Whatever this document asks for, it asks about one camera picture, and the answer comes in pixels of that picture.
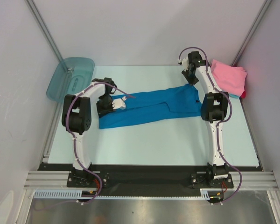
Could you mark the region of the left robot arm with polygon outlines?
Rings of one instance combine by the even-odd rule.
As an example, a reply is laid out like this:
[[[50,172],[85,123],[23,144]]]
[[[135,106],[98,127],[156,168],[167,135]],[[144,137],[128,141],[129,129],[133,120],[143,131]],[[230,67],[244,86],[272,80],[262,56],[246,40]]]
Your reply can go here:
[[[95,78],[85,89],[64,97],[62,125],[72,136],[74,169],[84,170],[90,167],[91,159],[88,155],[86,131],[91,127],[91,108],[94,107],[99,118],[115,112],[112,99],[115,88],[117,85],[111,78]]]

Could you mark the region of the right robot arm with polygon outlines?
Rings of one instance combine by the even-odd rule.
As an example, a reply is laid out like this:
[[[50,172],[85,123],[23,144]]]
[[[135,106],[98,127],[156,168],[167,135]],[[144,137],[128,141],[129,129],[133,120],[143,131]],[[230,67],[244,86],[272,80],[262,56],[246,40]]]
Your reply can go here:
[[[229,95],[217,85],[208,60],[203,59],[198,51],[192,51],[186,58],[179,59],[179,64],[183,66],[182,74],[188,83],[200,83],[205,94],[200,113],[209,134],[210,155],[206,182],[211,187],[217,187],[229,173],[223,159],[223,124],[228,111]]]

